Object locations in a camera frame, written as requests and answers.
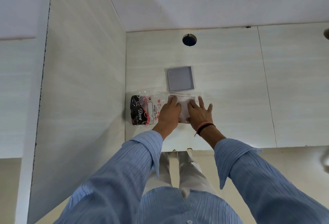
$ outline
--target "left hand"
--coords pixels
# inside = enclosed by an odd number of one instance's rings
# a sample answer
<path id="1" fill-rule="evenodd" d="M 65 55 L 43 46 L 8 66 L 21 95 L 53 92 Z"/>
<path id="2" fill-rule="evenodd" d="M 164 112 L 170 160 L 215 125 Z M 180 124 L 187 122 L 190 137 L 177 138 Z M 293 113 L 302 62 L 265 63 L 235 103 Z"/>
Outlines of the left hand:
<path id="1" fill-rule="evenodd" d="M 168 102 L 163 105 L 159 114 L 159 121 L 153 128 L 162 136 L 163 140 L 177 127 L 181 111 L 182 106 L 177 103 L 177 97 L 169 98 Z"/>

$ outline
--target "right hand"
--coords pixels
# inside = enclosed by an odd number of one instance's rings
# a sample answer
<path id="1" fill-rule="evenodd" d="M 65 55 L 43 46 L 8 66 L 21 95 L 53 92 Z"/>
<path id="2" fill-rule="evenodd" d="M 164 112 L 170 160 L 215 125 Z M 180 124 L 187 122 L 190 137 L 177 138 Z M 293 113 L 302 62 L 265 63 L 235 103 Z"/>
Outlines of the right hand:
<path id="1" fill-rule="evenodd" d="M 204 122 L 212 122 L 212 104 L 210 104 L 208 109 L 206 110 L 202 97 L 199 96 L 198 99 L 200 106 L 198 106 L 194 100 L 191 100 L 187 104 L 188 113 L 190 115 L 190 117 L 187 119 L 187 122 L 191 124 L 195 131 L 200 124 Z"/>

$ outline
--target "white pants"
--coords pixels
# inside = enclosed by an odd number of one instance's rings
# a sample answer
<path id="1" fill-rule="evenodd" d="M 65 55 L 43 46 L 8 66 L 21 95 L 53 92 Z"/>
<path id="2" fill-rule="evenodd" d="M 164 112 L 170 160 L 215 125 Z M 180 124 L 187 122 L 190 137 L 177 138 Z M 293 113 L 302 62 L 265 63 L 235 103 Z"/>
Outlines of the white pants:
<path id="1" fill-rule="evenodd" d="M 218 193 L 202 174 L 199 164 L 192 157 L 190 151 L 177 152 L 179 161 L 179 191 L 184 198 L 190 194 L 190 189 L 206 191 L 218 196 Z M 169 172 L 169 155 L 167 152 L 162 152 L 160 155 L 159 177 L 154 170 L 146 182 L 143 195 L 155 188 L 171 185 L 171 177 Z"/>

